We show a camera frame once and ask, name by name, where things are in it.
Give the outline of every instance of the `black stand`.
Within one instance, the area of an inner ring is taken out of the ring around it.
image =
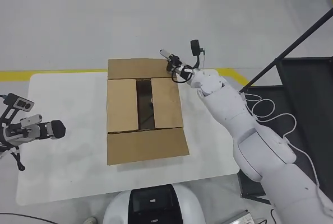
[[[274,116],[280,113],[295,115],[297,129],[288,136],[288,139],[309,154],[316,167],[321,190],[333,201],[333,56],[286,58],[332,16],[333,8],[244,86],[241,92],[258,94],[263,98],[274,100],[276,104]],[[274,66],[277,68],[282,86],[252,87]],[[269,109],[265,111],[256,110],[255,113],[261,115],[269,113]],[[285,116],[263,124],[282,136],[292,128],[293,121]],[[296,164],[314,180],[309,162],[305,158],[297,154]],[[255,200],[255,195],[265,193],[263,190],[249,193],[245,191],[245,181],[240,177],[239,181],[244,198]],[[256,201],[265,203],[259,198]]]
[[[315,24],[313,24],[303,35],[301,35],[293,44],[291,44],[284,52],[282,52],[274,61],[272,61],[266,68],[264,68],[255,78],[253,78],[240,92],[247,90],[252,84],[259,80],[266,72],[272,69],[277,63],[283,60],[290,52],[292,52],[298,45],[300,45],[306,38],[311,36],[318,28],[320,28],[327,20],[333,16],[333,8],[330,9],[324,16],[322,16]]]

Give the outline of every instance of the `gray floor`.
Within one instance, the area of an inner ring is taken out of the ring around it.
[[[0,70],[106,68],[108,58],[159,58],[161,48],[193,62],[189,41],[199,38],[207,50],[206,68],[237,68],[250,79],[329,8],[328,0],[0,0]],[[333,19],[291,53],[329,55]],[[276,72],[270,73],[258,84],[279,83]],[[0,82],[0,93],[27,96],[27,91],[28,82]],[[0,114],[3,110],[0,102]],[[101,221],[116,195],[21,207],[15,202],[17,174],[11,156],[0,160],[0,212],[58,223],[82,223],[88,216]],[[184,184],[200,200],[207,223],[245,209],[257,221],[271,221],[270,206],[239,197],[236,175]],[[40,222],[0,216],[0,223]]]

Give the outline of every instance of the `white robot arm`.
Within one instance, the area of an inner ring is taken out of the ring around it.
[[[168,60],[172,76],[178,74],[196,88],[211,115],[228,130],[235,161],[250,179],[261,182],[283,224],[333,223],[333,202],[293,164],[296,155],[287,139],[258,124],[237,90],[224,78],[184,64],[165,50],[160,54]]]

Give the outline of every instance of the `black cable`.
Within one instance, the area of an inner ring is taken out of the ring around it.
[[[34,216],[27,216],[27,215],[25,215],[25,214],[2,213],[2,212],[0,212],[0,214],[11,214],[11,215],[13,215],[13,216],[22,216],[22,217],[27,217],[27,218],[33,218],[33,219],[35,219],[35,220],[41,220],[41,221],[48,222],[48,223],[52,223],[52,224],[58,224],[58,223],[56,223],[56,222],[52,222],[52,221],[50,221],[50,220],[45,220],[45,219],[43,219],[43,218],[38,218],[38,217],[34,217]]]
[[[145,122],[147,122],[147,121],[148,121],[150,118],[152,118],[153,116],[154,116],[154,114],[148,116],[144,121],[142,121],[142,122],[140,123],[140,125],[143,125]]]
[[[194,68],[198,68],[199,65],[200,65],[200,57],[199,57],[199,55],[198,55],[198,56],[196,57],[196,63],[195,63],[195,65],[194,65],[193,69],[194,69]]]
[[[175,72],[176,69],[177,69],[177,68],[174,67],[173,70],[172,70],[172,81],[173,81],[173,82],[175,82],[175,83],[186,83],[187,81],[191,80],[191,77],[192,77],[191,74],[190,74],[189,77],[188,77],[186,80],[184,80],[184,81],[178,81],[178,80],[175,80],[175,79],[174,79],[174,75],[176,74],[176,72]]]
[[[265,222],[265,224],[267,224],[267,220],[262,220],[262,221],[259,222],[258,224],[262,224],[263,222]]]
[[[271,218],[272,218],[272,220],[274,220],[274,223],[276,224],[276,220],[275,220],[275,218],[274,218],[274,215],[272,214],[273,211],[274,211],[274,209],[272,209],[272,210],[270,211],[270,214],[271,214]]]

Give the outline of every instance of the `cardboard box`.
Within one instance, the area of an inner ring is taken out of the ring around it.
[[[108,61],[108,165],[189,155],[179,90],[163,59]]]

